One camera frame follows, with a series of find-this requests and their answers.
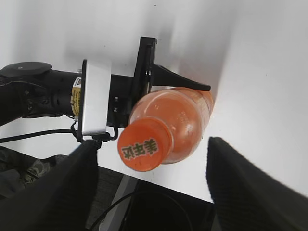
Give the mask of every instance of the white surface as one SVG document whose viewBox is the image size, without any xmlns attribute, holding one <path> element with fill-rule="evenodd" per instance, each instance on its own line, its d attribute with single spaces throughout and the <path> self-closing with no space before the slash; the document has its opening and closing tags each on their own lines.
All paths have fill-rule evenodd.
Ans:
<svg viewBox="0 0 308 231">
<path fill-rule="evenodd" d="M 104 134 L 107 127 L 111 62 L 87 61 L 83 103 L 82 135 Z"/>
<path fill-rule="evenodd" d="M 157 64 L 213 86 L 204 138 L 186 160 L 147 173 L 121 162 L 116 141 L 103 144 L 99 164 L 210 201 L 207 140 L 221 136 L 307 196 L 307 9 L 306 0 L 7 0 L 0 8 L 0 66 L 36 60 L 76 71 L 83 58 L 109 56 L 112 73 L 132 76 L 139 37 L 157 37 Z M 65 117 L 20 119 L 1 127 L 0 136 L 70 124 Z M 77 144 L 65 134 L 5 146 L 45 158 Z"/>
</svg>

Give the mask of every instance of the bottle cap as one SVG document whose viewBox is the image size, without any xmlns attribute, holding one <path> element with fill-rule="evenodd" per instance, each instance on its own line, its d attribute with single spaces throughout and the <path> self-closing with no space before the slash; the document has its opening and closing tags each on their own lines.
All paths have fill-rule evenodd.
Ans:
<svg viewBox="0 0 308 231">
<path fill-rule="evenodd" d="M 121 133 L 118 151 L 123 162 L 136 171 L 150 171 L 162 163 L 173 148 L 168 127 L 147 117 L 134 121 Z"/>
</svg>

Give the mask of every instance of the orange plastic bottle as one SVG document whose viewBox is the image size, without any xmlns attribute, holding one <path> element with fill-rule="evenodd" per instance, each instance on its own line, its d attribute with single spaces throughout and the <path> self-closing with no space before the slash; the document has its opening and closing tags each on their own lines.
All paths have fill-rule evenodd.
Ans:
<svg viewBox="0 0 308 231">
<path fill-rule="evenodd" d="M 149 171 L 188 157 L 198 146 L 213 109 L 208 91 L 172 88 L 145 95 L 118 141 L 123 162 Z"/>
</svg>

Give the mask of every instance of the wire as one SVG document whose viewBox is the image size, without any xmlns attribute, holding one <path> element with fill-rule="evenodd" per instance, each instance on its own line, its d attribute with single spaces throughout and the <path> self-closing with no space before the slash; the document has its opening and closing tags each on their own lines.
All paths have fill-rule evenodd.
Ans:
<svg viewBox="0 0 308 231">
<path fill-rule="evenodd" d="M 119 203 L 121 203 L 122 201 L 124 201 L 125 199 L 131 197 L 131 196 L 137 196 L 137 195 L 143 195 L 143 194 L 158 194 L 161 196 L 164 196 L 168 199 L 170 199 L 171 201 L 173 201 L 180 210 L 182 210 L 183 214 L 185 215 L 185 218 L 188 222 L 189 225 L 189 230 L 193 231 L 193 226 L 192 226 L 192 222 L 189 219 L 189 216 L 187 214 L 187 212 L 185 211 L 185 209 L 179 204 L 179 202 L 177 202 L 175 199 L 173 199 L 171 196 L 169 196 L 168 194 L 164 194 L 164 193 L 160 193 L 160 192 L 152 192 L 152 191 L 143 191 L 143 192 L 133 192 L 130 194 L 127 194 L 125 196 L 123 196 L 121 199 L 117 200 L 116 202 L 114 202 L 109 208 L 107 208 L 97 219 L 96 221 L 91 225 L 90 230 L 93 231 L 93 229 L 95 228 L 95 226 L 103 219 L 105 218 L 105 216 L 107 215 L 107 213 L 112 210 L 115 206 L 117 206 Z"/>
<path fill-rule="evenodd" d="M 72 133 L 72 131 L 68 130 L 68 129 L 39 131 L 39 132 L 34 132 L 34 133 L 29 133 L 29 134 L 24 134 L 24 135 L 19 135 L 19 136 L 11 136 L 11 137 L 7 137 L 7 138 L 2 138 L 2 139 L 0 139 L 0 143 L 18 141 L 18 140 L 32 138 L 32 137 L 36 137 L 36 136 L 43 136 L 43 135 L 57 134 L 57 133 Z"/>
</svg>

